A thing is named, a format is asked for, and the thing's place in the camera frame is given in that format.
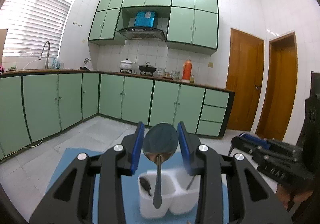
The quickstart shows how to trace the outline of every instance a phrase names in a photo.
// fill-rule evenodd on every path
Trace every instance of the spoon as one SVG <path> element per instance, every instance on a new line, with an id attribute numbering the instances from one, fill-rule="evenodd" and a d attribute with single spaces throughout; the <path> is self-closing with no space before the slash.
<path id="1" fill-rule="evenodd" d="M 155 125 L 143 140 L 142 150 L 144 155 L 157 165 L 156 187 L 153 195 L 153 206 L 156 209 L 159 209 L 162 204 L 161 164 L 174 154 L 177 146 L 177 131 L 168 123 Z"/>
<path id="2" fill-rule="evenodd" d="M 151 190 L 151 185 L 150 182 L 145 178 L 145 177 L 140 177 L 139 182 L 141 187 L 151 196 L 150 190 Z"/>

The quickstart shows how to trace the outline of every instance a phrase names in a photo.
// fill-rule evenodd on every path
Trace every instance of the window blinds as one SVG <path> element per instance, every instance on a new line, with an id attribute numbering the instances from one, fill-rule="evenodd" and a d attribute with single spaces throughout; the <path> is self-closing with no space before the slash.
<path id="1" fill-rule="evenodd" d="M 38 57 L 46 40 L 57 57 L 63 28 L 73 0 L 6 0 L 0 28 L 7 28 L 3 56 Z"/>

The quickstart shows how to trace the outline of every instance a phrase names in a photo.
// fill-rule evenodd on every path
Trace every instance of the countertop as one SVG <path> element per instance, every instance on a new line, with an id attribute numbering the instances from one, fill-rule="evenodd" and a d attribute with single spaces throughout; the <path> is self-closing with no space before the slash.
<path id="1" fill-rule="evenodd" d="M 127 73 L 120 73 L 120 72 L 107 72 L 107 71 L 101 71 L 101 70 L 81 70 L 81 69 L 28 69 L 28 70 L 14 70 L 14 71 L 7 71 L 2 73 L 0 75 L 1 77 L 13 77 L 13 76 L 25 76 L 25 75 L 45 75 L 45 74 L 61 74 L 61 73 L 101 73 L 101 74 L 109 74 L 109 75 L 118 75 L 118 76 L 126 76 L 126 77 L 139 77 L 139 78 L 146 78 L 146 79 L 153 79 L 153 80 L 159 80 L 159 81 L 165 81 L 165 82 L 172 82 L 182 85 L 190 85 L 190 86 L 197 86 L 197 87 L 203 87 L 213 90 L 219 90 L 223 92 L 229 92 L 233 93 L 233 91 L 225 89 L 225 88 L 218 88 L 213 87 L 210 85 L 204 85 L 204 84 L 192 84 L 192 83 L 185 83 L 181 82 L 179 80 L 173 80 L 173 79 L 166 79 L 158 76 L 146 76 L 146 75 L 140 75 L 140 74 L 127 74 Z"/>

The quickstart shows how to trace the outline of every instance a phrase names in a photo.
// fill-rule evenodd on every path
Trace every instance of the white container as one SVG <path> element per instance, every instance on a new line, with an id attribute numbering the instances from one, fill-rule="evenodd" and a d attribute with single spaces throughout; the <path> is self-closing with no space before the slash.
<path id="1" fill-rule="evenodd" d="M 149 196 L 149 194 L 141 187 L 139 178 L 145 177 L 150 185 L 151 185 L 151 191 L 150 193 L 152 196 Z M 153 171 L 152 173 L 142 173 L 138 177 L 138 186 L 139 186 L 139 194 L 140 194 L 140 213 L 141 216 L 145 219 L 158 219 L 162 218 L 167 210 L 169 209 L 169 206 L 173 200 L 173 195 L 175 193 L 175 187 L 172 182 L 172 179 L 169 175 L 162 172 L 161 174 L 161 195 L 162 195 L 162 204 L 159 209 L 156 209 L 153 206 L 153 194 L 155 192 L 155 186 L 156 186 L 156 171 Z"/>
<path id="2" fill-rule="evenodd" d="M 145 177 L 151 185 L 151 196 L 142 189 L 139 177 Z M 189 190 L 185 190 L 192 176 L 185 169 L 162 170 L 161 194 L 162 205 L 159 209 L 153 206 L 153 194 L 156 185 L 156 171 L 147 171 L 138 177 L 140 194 L 140 213 L 145 219 L 162 218 L 168 210 L 173 214 L 184 214 L 190 212 L 199 198 L 200 176 L 196 176 Z"/>

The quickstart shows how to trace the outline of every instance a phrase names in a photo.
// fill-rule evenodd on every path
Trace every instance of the blue box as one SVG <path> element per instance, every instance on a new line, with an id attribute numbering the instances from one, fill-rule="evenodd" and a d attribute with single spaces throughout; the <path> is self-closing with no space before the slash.
<path id="1" fill-rule="evenodd" d="M 137 12 L 134 26 L 146 26 L 146 27 L 157 27 L 158 18 L 156 12 L 143 11 Z"/>

